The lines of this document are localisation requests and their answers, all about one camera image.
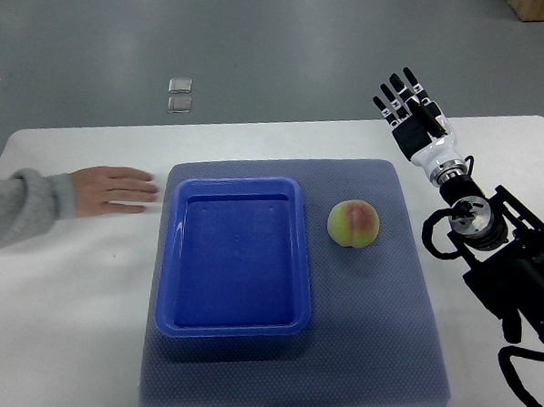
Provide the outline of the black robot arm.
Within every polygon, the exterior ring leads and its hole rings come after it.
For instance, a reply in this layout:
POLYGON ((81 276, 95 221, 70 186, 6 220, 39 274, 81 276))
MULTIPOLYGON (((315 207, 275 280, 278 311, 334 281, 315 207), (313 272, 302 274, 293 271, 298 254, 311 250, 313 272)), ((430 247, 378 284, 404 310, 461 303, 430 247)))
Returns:
POLYGON ((409 68, 380 86, 374 104, 403 156, 424 170, 447 206, 428 217, 421 238, 437 259, 463 259, 465 284, 500 320, 508 346, 498 352, 509 388, 526 407, 544 407, 524 387, 515 358, 544 365, 544 222, 506 188, 487 197, 461 157, 444 112, 409 68))

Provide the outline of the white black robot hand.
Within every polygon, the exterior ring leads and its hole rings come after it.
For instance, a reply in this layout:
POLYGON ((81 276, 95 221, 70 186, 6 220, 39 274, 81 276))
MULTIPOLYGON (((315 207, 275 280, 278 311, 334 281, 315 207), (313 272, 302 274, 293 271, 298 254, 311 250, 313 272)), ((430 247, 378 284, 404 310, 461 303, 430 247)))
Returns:
POLYGON ((445 114, 437 102, 431 102, 430 96, 410 68, 404 67, 403 74, 414 93, 397 73, 393 73, 389 81, 404 105, 410 109, 411 115, 408 115, 387 84, 381 84, 380 88, 395 114, 381 98, 373 97, 373 103, 392 128, 397 145, 406 159, 425 171, 432 184, 443 184, 451 178, 465 176, 467 164, 456 151, 457 137, 445 114))

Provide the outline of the grey sleeved forearm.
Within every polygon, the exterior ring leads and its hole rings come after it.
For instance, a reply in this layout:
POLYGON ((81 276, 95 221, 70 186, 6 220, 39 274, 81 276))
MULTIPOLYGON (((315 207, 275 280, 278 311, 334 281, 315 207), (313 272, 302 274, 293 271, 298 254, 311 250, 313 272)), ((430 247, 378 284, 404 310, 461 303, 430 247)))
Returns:
POLYGON ((77 215, 71 176, 43 176, 23 168, 0 180, 0 249, 47 233, 77 215))

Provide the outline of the person's bare hand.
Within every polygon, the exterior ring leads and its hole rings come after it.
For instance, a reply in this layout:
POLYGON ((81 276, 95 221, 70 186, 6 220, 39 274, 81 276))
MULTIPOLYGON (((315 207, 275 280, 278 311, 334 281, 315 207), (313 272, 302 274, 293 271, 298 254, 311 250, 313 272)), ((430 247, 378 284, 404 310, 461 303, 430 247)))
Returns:
POLYGON ((155 202, 159 188, 153 176, 134 168, 92 167, 70 174, 78 218, 140 214, 155 202))

